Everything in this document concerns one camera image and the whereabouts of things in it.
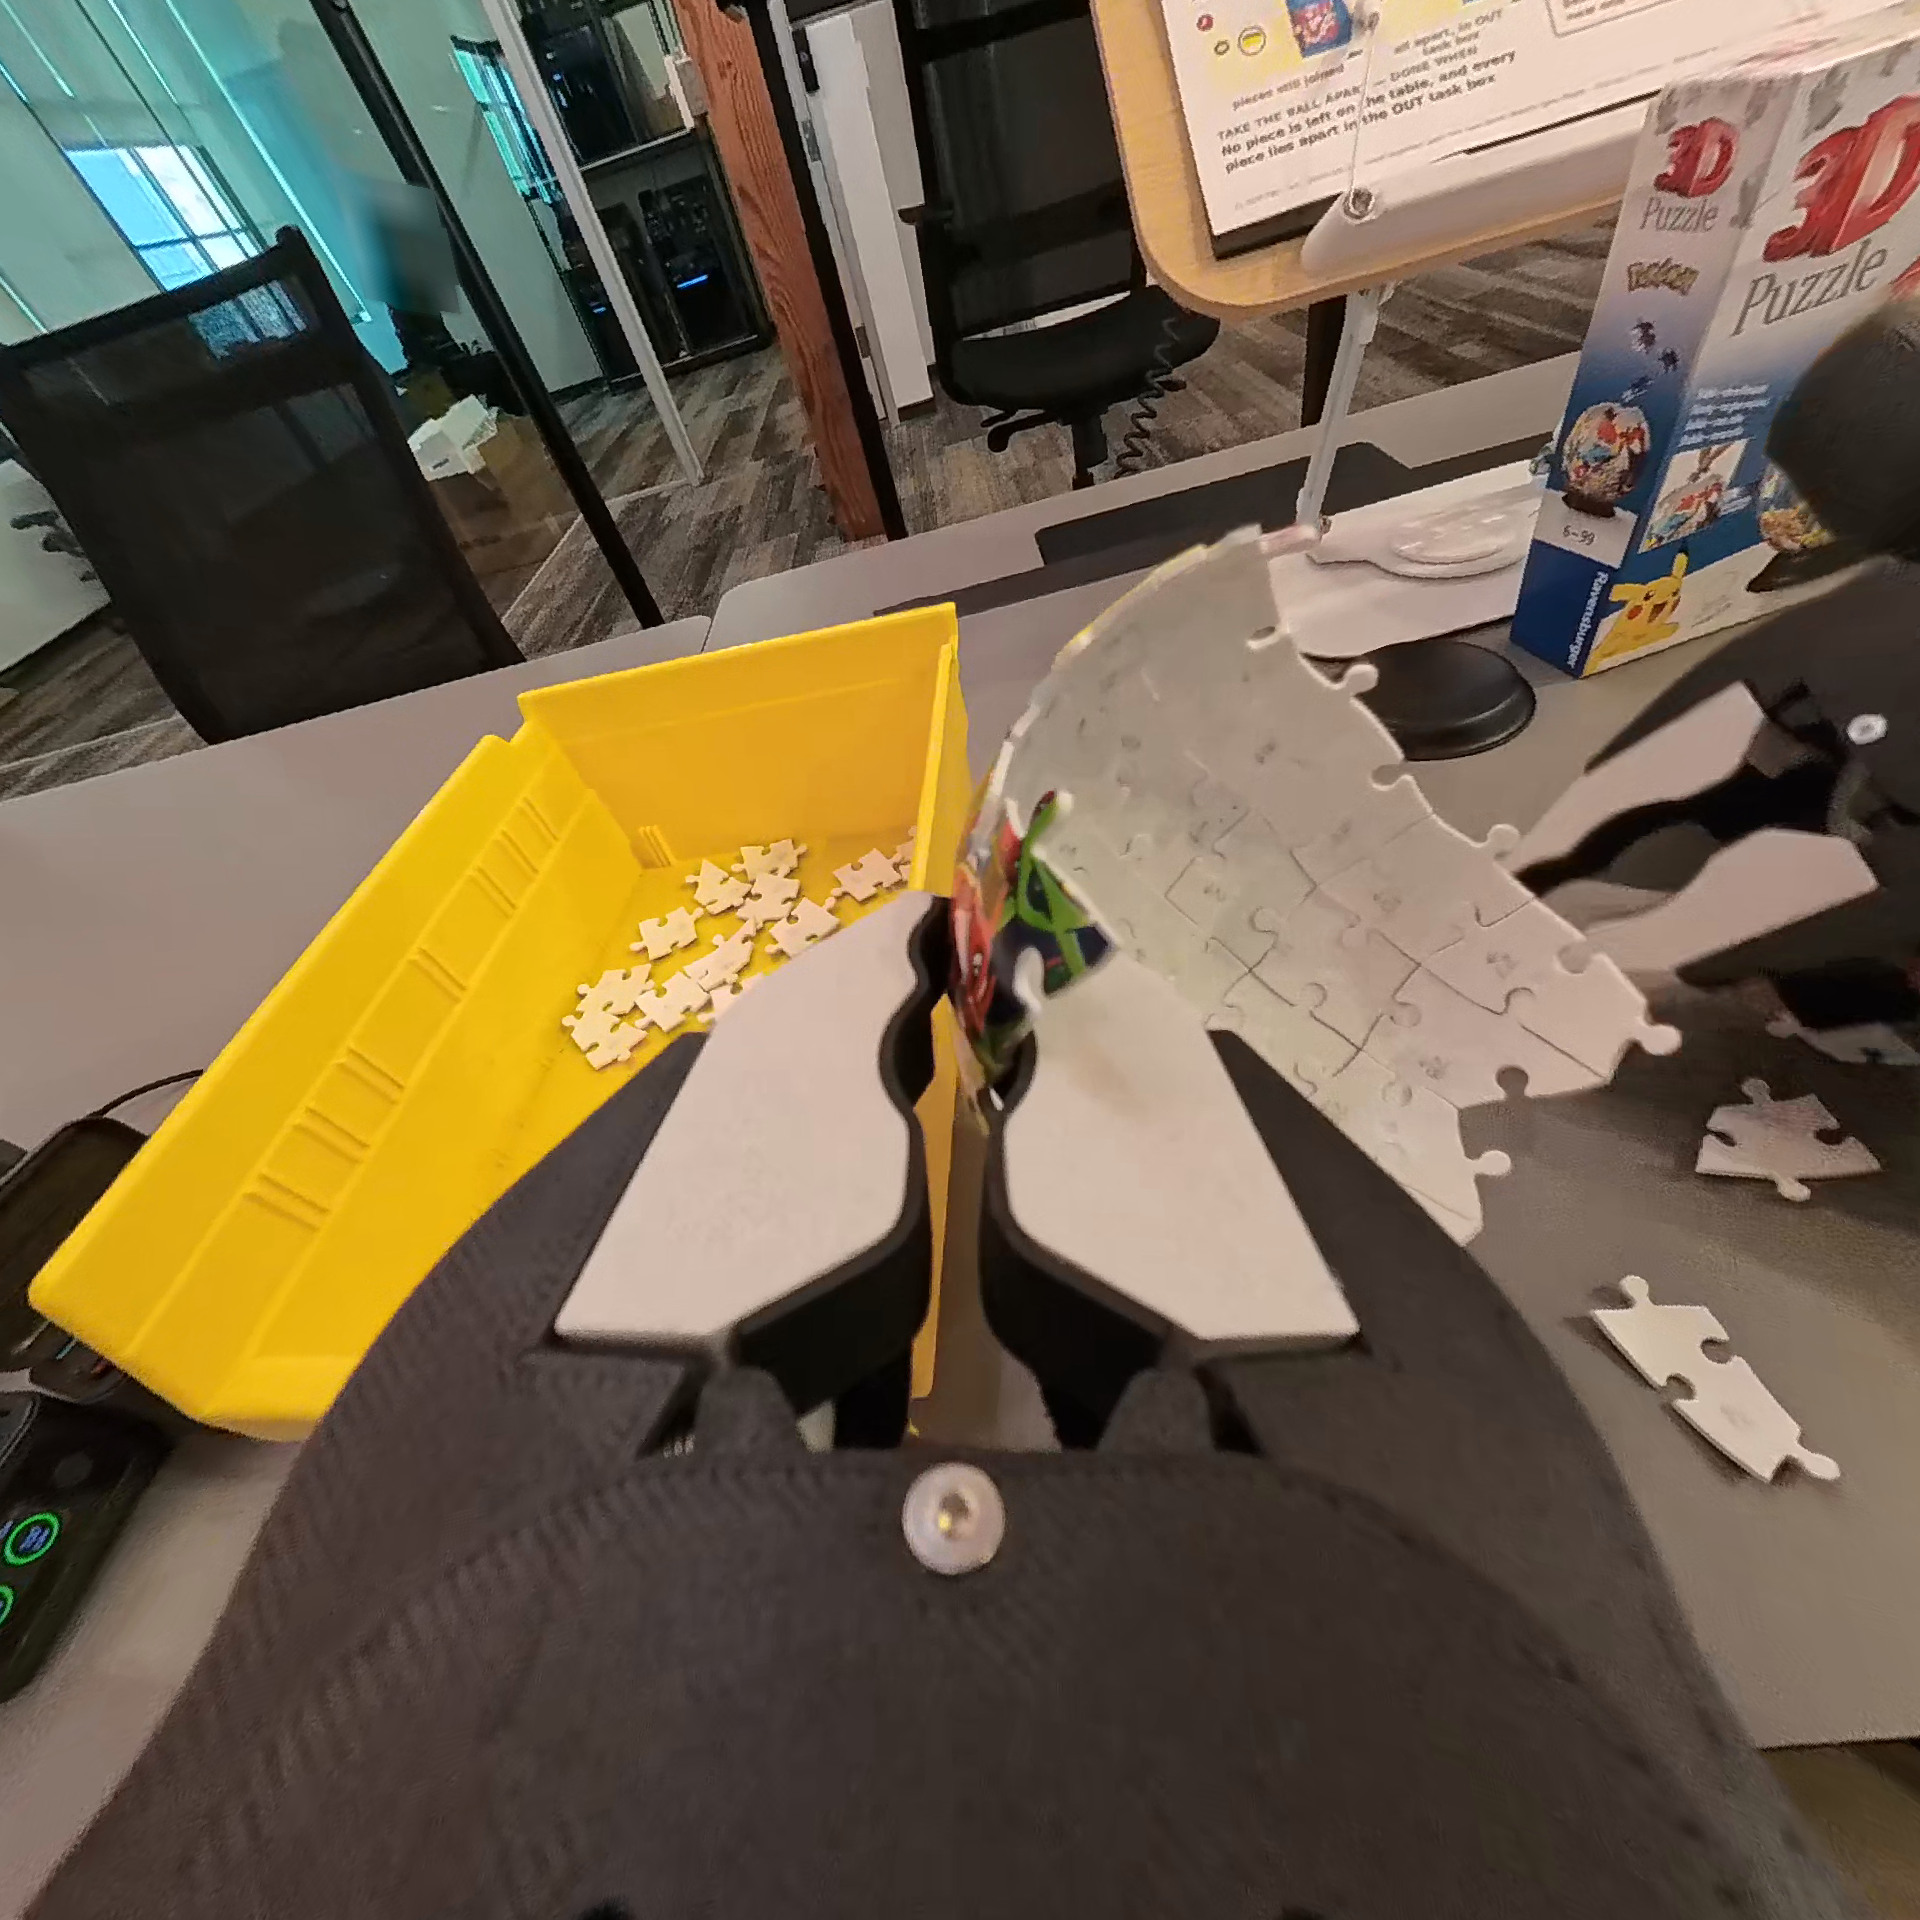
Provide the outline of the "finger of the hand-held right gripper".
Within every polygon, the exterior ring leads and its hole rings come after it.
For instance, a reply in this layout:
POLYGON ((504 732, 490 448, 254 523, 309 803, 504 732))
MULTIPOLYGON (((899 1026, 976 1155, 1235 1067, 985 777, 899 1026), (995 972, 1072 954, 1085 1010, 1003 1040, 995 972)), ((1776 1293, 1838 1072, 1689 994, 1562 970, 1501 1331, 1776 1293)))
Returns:
POLYGON ((1617 872, 1565 883, 1560 915, 1622 974, 1680 976, 1878 888, 1845 836, 1758 830, 1715 848, 1699 830, 1666 830, 1617 872))
POLYGON ((1533 894, 1601 876, 1740 777, 1765 723, 1746 683, 1720 688, 1581 772, 1504 852, 1507 872, 1533 894))

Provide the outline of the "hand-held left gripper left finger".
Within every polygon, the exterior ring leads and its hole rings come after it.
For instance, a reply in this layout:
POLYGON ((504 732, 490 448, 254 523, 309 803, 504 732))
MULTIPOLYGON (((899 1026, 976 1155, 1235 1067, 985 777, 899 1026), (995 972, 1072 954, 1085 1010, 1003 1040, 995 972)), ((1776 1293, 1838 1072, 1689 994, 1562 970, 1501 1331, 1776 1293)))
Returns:
POLYGON ((948 900, 906 892, 689 1046, 677 1092, 555 1318, 590 1354, 772 1379, 795 1416, 906 1413, 932 1296, 916 1106, 948 900))

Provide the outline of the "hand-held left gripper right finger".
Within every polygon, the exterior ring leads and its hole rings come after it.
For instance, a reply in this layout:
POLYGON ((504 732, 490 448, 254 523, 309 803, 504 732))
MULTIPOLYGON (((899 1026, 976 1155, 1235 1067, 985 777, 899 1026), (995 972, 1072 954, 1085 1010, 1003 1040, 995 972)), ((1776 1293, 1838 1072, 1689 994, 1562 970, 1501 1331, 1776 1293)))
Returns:
POLYGON ((1061 1450, 1093 1450, 1166 1364, 1361 1334, 1205 1020, 1144 965, 1102 965, 1037 1012, 982 1172, 982 1312, 1061 1450))

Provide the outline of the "single white puzzle piece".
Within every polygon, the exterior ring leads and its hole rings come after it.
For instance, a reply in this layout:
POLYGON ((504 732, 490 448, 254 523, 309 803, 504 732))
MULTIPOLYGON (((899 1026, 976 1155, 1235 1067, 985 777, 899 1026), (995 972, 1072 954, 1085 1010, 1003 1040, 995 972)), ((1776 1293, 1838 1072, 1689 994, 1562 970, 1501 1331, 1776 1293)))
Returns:
POLYGON ((1792 1016, 1776 1016, 1766 1020, 1766 1034, 1776 1040, 1797 1040, 1843 1065, 1918 1067, 1916 1022, 1805 1026, 1792 1016))

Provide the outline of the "unfinished puzzle ball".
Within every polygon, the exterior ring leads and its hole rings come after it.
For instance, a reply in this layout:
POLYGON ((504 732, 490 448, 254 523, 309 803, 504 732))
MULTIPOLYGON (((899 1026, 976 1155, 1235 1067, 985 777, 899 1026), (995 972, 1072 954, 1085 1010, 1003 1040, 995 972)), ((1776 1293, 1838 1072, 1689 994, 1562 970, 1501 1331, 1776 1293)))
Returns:
POLYGON ((950 880, 954 998, 1001 1076, 1032 1016, 1125 954, 1260 1051, 1453 1234, 1481 1229, 1460 1114, 1677 1051, 1609 961, 1446 824, 1361 696, 1284 632, 1269 539, 1153 569, 1057 657, 976 796, 950 880))

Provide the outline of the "heap of white puzzle pieces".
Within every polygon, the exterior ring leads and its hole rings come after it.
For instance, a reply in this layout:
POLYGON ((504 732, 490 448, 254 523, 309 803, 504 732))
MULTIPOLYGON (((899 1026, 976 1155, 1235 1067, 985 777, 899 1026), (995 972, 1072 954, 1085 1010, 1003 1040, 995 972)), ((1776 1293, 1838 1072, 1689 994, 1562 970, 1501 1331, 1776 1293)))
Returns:
POLYGON ((680 877, 680 900, 637 921, 632 962, 576 990, 561 1034, 606 1072, 653 1043, 706 1032, 750 987, 891 902, 920 851, 920 832, 906 830, 891 845, 810 848, 781 836, 706 856, 680 877))

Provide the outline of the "black round ball stand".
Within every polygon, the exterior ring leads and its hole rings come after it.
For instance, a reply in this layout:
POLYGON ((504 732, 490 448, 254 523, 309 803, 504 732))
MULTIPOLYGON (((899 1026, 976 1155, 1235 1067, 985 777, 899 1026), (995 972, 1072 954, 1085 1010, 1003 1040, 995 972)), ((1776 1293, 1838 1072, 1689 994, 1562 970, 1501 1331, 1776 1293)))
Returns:
POLYGON ((1396 643, 1365 664, 1376 683, 1361 702, 1406 762, 1494 752, 1531 725, 1539 707, 1512 657, 1458 635, 1396 643))

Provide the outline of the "scattered loose white puzzle pieces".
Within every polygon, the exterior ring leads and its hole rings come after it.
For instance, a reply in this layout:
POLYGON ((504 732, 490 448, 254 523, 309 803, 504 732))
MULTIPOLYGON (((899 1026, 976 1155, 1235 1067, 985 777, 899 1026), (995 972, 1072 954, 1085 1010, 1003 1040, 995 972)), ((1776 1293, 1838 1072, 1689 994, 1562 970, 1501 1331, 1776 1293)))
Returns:
MULTIPOLYGON (((1697 1176, 1755 1181, 1792 1205, 1810 1187, 1881 1170, 1859 1139, 1843 1136, 1817 1096, 1773 1097, 1761 1078, 1742 1099, 1720 1106, 1697 1152, 1697 1176)), ((1590 1310, 1590 1323, 1668 1413, 1748 1480, 1773 1483, 1785 1473, 1834 1483, 1840 1464, 1805 1444, 1801 1425, 1734 1354, 1725 1325, 1705 1306, 1659 1302, 1644 1277, 1619 1282, 1619 1300, 1590 1310)))

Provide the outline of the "blue puzzle box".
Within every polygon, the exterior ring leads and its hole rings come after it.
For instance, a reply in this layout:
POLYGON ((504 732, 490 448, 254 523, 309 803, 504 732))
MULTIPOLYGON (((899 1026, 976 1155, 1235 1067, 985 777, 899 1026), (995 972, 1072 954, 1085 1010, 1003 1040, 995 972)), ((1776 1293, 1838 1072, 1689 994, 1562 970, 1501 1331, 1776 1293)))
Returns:
POLYGON ((1584 681, 1856 562, 1770 452, 1800 377, 1916 293, 1916 5, 1665 89, 1638 136, 1509 637, 1584 681))

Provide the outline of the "yellow plastic bin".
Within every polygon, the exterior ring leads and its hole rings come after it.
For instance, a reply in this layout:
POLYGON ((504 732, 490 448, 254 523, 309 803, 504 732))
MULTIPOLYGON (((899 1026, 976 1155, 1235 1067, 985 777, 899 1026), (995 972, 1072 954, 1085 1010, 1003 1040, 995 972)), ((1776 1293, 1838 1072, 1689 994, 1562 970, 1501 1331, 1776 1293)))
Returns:
POLYGON ((37 1275, 33 1306, 187 1420, 310 1432, 406 1293, 686 1032, 592 1069, 561 1034, 704 858, 920 832, 970 801, 954 605, 518 696, 37 1275))

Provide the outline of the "black charger device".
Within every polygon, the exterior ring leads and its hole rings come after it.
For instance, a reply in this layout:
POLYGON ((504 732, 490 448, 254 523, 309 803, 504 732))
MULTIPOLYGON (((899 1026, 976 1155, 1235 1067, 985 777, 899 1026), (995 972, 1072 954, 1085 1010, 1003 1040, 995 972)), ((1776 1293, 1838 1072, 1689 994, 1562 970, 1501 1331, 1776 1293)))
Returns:
POLYGON ((144 1144, 137 1128, 93 1114, 56 1130, 5 1172, 2 1371, 44 1397, 102 1405, 129 1394, 122 1369, 33 1306, 33 1284, 144 1144))

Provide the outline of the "light wooden table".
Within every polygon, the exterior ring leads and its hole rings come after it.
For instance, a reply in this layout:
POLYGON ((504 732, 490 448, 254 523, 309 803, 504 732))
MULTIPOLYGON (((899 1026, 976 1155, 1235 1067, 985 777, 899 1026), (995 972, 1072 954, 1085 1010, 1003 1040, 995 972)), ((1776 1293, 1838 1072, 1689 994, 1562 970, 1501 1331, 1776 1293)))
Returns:
MULTIPOLYGON (((1750 57, 1800 57, 1828 53, 1834 45, 1845 45, 1862 35, 1866 27, 1890 26, 1897 14, 1916 17, 1916 5, 1878 5, 1878 12, 1860 17, 1853 24, 1784 40, 1770 48, 1742 56, 1733 62, 1720 62, 1715 68, 1704 73, 1699 70, 1682 80, 1709 76, 1724 66, 1744 65, 1750 57)), ((1213 253, 1209 241, 1209 218, 1194 172, 1194 158, 1189 154, 1182 104, 1169 50, 1169 33, 1162 20, 1162 2, 1097 2, 1093 8, 1093 17, 1097 50, 1107 73, 1120 142, 1120 163, 1128 197, 1132 202, 1137 241, 1153 276, 1189 306, 1195 306, 1219 321, 1235 323, 1273 316, 1325 297, 1357 293, 1357 278, 1342 274, 1330 278, 1309 276, 1302 258, 1307 234, 1339 198, 1298 235, 1233 257, 1213 253)), ((1659 97, 1682 80, 1673 80, 1665 84, 1659 93, 1636 101, 1645 106, 1644 120, 1649 120, 1651 108, 1659 101, 1659 97)), ((1573 224, 1614 208, 1617 204, 1587 210, 1577 216, 1573 224)), ((1450 265, 1472 253, 1500 250, 1509 243, 1549 235, 1573 224, 1557 229, 1531 226, 1501 243, 1478 243, 1476 250, 1468 253, 1442 253, 1422 268, 1402 268, 1395 282, 1410 278, 1418 272, 1450 265)))

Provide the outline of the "black timer device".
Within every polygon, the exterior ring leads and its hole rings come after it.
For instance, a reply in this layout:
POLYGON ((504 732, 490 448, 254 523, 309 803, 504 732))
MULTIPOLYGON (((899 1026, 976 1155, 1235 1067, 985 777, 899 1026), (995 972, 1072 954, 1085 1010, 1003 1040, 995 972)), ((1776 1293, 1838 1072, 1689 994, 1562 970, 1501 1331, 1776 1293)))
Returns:
POLYGON ((113 1409, 2 1397, 2 1699, 24 1694, 74 1625, 169 1438, 113 1409))

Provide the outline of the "black mesh office chair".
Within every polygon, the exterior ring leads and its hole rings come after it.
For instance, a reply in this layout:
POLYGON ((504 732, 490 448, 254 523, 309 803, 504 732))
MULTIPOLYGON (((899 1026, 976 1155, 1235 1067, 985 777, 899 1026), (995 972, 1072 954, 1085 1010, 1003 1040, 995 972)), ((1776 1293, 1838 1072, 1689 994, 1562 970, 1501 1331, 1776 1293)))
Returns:
POLYGON ((300 229, 8 345, 2 417, 209 746, 521 661, 300 229))

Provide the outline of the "brown wooden pillar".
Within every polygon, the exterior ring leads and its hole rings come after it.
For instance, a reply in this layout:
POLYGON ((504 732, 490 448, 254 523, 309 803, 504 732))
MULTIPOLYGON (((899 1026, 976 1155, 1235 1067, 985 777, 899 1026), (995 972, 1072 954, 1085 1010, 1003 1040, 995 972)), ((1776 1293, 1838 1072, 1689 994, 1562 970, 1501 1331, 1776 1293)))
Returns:
POLYGON ((843 539, 904 539, 880 411, 810 177, 770 2, 677 2, 710 136, 843 539))

